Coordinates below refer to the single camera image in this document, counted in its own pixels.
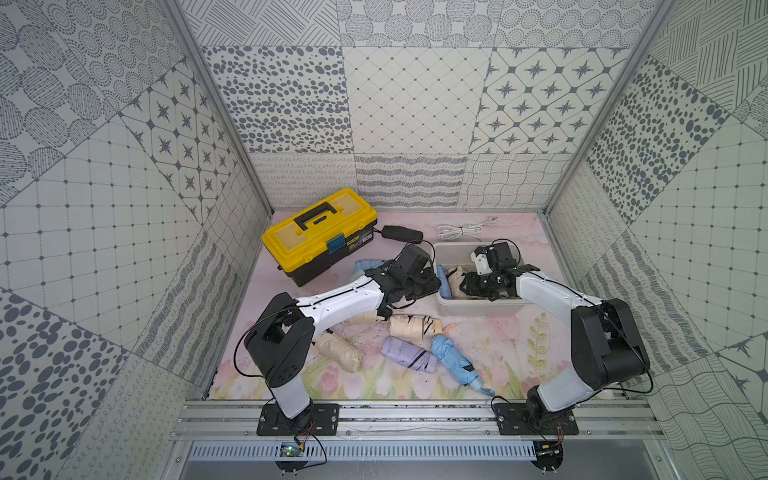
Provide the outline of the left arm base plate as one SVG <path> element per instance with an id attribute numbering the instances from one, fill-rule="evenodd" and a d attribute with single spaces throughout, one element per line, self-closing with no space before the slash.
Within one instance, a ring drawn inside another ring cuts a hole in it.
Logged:
<path id="1" fill-rule="evenodd" d="M 340 405 L 314 403 L 289 419 L 276 403 L 268 403 L 261 409 L 258 436 L 335 436 L 338 429 Z"/>

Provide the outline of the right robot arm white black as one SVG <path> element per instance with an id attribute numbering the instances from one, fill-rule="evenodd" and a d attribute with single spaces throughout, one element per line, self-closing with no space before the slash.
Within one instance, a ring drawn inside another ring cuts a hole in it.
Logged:
<path id="1" fill-rule="evenodd" d="M 475 270 L 460 289 L 470 297 L 530 301 L 570 328 L 571 365 L 527 394 L 531 417 L 560 414 L 612 384 L 650 373 L 650 359 L 629 305 L 581 293 L 525 264 L 509 241 L 476 247 Z"/>

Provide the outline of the light blue umbrella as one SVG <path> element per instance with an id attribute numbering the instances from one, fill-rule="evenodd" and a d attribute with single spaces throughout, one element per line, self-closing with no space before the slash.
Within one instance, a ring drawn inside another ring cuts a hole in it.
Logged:
<path id="1" fill-rule="evenodd" d="M 441 298 L 450 300 L 452 298 L 451 286 L 445 268 L 442 265 L 436 267 L 436 275 L 440 282 L 438 293 Z"/>

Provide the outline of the lavender umbrella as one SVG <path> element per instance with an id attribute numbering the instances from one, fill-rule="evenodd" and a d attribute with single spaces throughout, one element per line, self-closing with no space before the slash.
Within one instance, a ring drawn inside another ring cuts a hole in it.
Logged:
<path id="1" fill-rule="evenodd" d="M 434 374 L 437 359 L 424 348 L 396 337 L 387 337 L 381 349 L 382 356 L 408 369 Z"/>

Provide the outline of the white plastic storage box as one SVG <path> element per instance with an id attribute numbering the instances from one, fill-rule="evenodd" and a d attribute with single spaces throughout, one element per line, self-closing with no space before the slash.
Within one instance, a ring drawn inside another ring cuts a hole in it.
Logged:
<path id="1" fill-rule="evenodd" d="M 436 294 L 443 316 L 507 316 L 531 304 L 518 295 L 523 260 L 509 240 L 437 243 L 435 260 L 446 284 Z"/>

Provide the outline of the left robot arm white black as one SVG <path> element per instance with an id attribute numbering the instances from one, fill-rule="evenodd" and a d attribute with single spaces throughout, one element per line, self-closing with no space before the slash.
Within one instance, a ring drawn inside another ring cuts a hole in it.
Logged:
<path id="1" fill-rule="evenodd" d="M 314 340 L 360 314 L 387 318 L 439 287 L 432 255 L 408 243 L 395 258 L 334 290 L 298 299 L 276 295 L 239 345 L 250 355 L 281 414 L 290 421 L 304 420 L 313 402 L 300 373 Z"/>

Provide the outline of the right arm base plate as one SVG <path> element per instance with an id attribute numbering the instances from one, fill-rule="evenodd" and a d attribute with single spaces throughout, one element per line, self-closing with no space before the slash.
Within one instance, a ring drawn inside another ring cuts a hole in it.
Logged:
<path id="1" fill-rule="evenodd" d="M 571 410 L 530 413 L 525 404 L 494 403 L 491 406 L 500 435 L 575 436 L 579 427 Z"/>

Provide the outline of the large beige umbrella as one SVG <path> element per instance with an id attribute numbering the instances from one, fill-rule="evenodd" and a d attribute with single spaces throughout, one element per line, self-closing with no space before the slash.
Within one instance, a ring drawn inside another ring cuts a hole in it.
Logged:
<path id="1" fill-rule="evenodd" d="M 450 287 L 452 300 L 478 300 L 478 296 L 468 295 L 461 289 L 461 284 L 464 282 L 468 272 L 461 266 L 457 265 L 450 269 L 446 273 L 446 278 Z"/>

